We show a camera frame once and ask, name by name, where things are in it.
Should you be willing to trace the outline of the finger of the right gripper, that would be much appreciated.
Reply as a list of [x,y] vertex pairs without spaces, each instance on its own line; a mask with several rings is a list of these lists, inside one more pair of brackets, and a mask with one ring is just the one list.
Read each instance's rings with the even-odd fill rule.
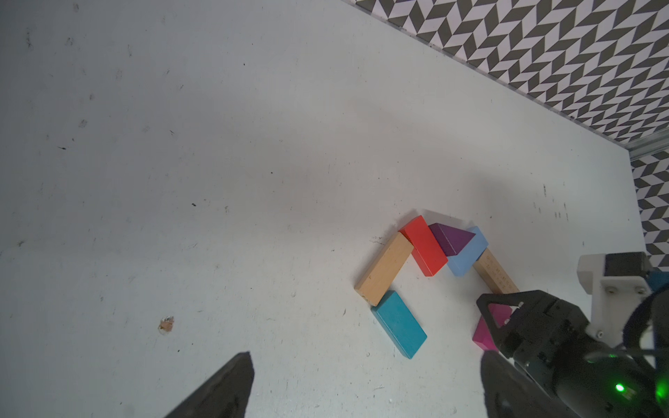
[[493,340],[503,340],[510,331],[512,315],[524,306],[522,294],[482,294],[477,308]]

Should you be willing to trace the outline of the natural wood block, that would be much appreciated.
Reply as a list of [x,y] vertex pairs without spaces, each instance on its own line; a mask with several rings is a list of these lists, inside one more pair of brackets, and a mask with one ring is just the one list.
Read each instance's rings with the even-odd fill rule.
[[484,250],[473,267],[493,294],[515,294],[519,292],[517,285],[502,268],[489,248]]
[[369,305],[376,307],[413,250],[414,246],[409,240],[401,232],[397,232],[355,284],[355,291]]

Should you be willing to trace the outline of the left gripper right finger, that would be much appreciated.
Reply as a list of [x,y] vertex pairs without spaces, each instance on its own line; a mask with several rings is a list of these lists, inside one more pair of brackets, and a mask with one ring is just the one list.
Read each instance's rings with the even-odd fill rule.
[[484,387],[484,405],[489,417],[570,416],[564,404],[550,398],[498,352],[484,352],[480,374]]

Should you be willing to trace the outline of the red rectangular block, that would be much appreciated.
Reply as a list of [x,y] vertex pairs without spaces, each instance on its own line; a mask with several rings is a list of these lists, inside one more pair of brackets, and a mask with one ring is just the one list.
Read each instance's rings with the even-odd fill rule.
[[413,245],[412,255],[426,277],[435,276],[448,262],[423,216],[417,216],[400,232]]

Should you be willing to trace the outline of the purple triangle block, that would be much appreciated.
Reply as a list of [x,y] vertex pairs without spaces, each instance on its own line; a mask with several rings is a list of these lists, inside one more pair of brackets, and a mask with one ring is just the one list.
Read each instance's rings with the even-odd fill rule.
[[439,223],[431,224],[429,228],[447,257],[460,254],[476,236],[470,231]]

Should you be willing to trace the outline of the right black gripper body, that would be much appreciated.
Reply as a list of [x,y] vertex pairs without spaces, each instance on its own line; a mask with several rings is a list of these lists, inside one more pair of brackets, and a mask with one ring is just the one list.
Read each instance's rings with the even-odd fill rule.
[[668,292],[633,311],[623,342],[610,347],[585,332],[580,308],[543,291],[521,292],[497,352],[564,404],[569,417],[668,415]]

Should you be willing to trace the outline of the teal rectangular block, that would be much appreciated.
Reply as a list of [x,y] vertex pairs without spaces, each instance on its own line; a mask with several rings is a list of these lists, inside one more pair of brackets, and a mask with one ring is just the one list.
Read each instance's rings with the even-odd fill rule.
[[412,359],[427,340],[427,334],[396,291],[386,292],[371,312],[404,357]]

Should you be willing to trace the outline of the light blue block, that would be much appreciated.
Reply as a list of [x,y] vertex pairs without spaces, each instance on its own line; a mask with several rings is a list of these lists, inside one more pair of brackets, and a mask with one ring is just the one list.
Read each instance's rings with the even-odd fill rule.
[[475,236],[457,255],[449,257],[447,266],[455,277],[463,277],[487,249],[489,243],[478,226],[467,229]]

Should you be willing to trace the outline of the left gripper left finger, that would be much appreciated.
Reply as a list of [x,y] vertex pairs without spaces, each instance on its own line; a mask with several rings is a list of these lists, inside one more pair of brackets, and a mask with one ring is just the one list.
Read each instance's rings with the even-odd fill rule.
[[166,418],[244,417],[254,382],[249,352],[235,355]]

